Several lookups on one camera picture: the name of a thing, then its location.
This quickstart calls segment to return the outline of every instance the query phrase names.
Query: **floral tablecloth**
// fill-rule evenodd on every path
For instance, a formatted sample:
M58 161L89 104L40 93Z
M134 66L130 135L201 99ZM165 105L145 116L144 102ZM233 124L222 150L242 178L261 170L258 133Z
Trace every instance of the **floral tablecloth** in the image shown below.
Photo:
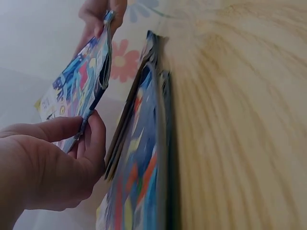
M148 30L157 31L168 18L167 0L128 0L123 25L113 37L111 79L106 95L126 100Z

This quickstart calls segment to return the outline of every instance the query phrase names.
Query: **hand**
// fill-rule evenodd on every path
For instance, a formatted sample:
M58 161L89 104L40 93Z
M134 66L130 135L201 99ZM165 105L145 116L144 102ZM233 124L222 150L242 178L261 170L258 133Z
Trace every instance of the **hand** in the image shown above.
M123 23L126 8L127 0L86 0L79 11L79 17L85 21L85 27L74 56L92 37L100 37L104 28L103 18L107 10L115 12L115 18L111 23L111 34L113 36Z
M21 192L23 208L61 211L91 195L106 168L106 128L97 111L69 154L52 144L74 136L81 122L81 117L61 117L0 132L0 183L9 193Z

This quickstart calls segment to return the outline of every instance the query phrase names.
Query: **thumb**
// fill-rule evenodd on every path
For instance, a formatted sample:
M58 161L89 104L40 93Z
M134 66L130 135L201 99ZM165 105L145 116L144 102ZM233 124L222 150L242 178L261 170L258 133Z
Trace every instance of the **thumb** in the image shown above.
M114 35L115 31L122 25L124 15L127 8L127 0L111 0L110 9L115 12L115 18L111 23L111 34Z

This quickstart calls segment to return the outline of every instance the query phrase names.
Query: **wooden table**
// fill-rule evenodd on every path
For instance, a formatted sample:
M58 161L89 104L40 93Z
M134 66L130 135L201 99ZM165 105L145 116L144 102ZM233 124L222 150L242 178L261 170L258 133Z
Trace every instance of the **wooden table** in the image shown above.
M181 228L307 229L307 1L176 0L168 14Z

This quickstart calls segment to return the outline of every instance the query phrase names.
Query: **comic book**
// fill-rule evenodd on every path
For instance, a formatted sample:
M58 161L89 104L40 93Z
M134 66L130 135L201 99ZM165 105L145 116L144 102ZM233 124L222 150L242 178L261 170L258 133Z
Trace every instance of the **comic book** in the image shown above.
M35 107L42 121L59 116L82 116L80 132L72 138L55 143L68 152L82 134L88 117L108 87L112 61L110 23L114 12L104 18L99 39L92 38L70 62Z
M168 71L158 70L159 37L149 32L106 161L111 187L98 211L98 230L164 230L170 139Z

